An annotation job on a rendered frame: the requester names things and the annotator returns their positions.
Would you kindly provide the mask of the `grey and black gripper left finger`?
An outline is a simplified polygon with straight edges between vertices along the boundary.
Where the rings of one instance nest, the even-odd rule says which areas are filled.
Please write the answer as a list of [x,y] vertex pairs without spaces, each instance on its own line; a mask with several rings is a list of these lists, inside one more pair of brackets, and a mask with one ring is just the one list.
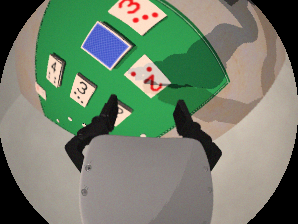
[[[105,107],[105,108],[104,108]],[[91,140],[99,135],[109,134],[114,130],[115,122],[119,112],[117,95],[111,94],[107,103],[105,103],[99,116],[92,118],[90,124],[81,128],[66,145],[65,151],[80,171],[82,170],[84,155],[83,149],[89,145]]]

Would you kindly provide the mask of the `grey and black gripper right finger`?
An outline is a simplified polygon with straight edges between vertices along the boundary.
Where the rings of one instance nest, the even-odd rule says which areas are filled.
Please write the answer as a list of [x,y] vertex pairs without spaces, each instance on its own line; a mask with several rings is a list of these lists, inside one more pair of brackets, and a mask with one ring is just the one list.
[[212,138],[201,130],[200,124],[193,122],[184,100],[178,100],[173,112],[173,117],[179,136],[183,136],[182,138],[198,139],[198,141],[203,145],[208,158],[210,171],[212,171],[220,159],[222,151],[214,142],[212,142]]

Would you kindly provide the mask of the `green card table cloth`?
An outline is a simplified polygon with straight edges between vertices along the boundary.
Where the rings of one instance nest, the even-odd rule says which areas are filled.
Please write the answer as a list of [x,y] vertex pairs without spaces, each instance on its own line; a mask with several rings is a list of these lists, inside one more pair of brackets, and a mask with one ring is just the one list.
[[[115,94],[118,101],[132,109],[132,114],[109,134],[158,137],[175,125],[173,112],[178,100],[184,100],[191,113],[227,80],[203,40],[169,8],[149,0],[167,16],[141,36],[108,13],[118,1],[51,0],[36,55],[37,83],[46,91],[46,100],[40,95],[42,107],[45,116],[77,135],[82,124],[88,125],[99,116],[110,95]],[[81,48],[97,21],[133,45],[112,71]],[[50,53],[65,62],[58,88],[46,78]],[[124,75],[144,54],[171,82],[152,98]],[[85,108],[70,98],[77,73],[97,86]]]

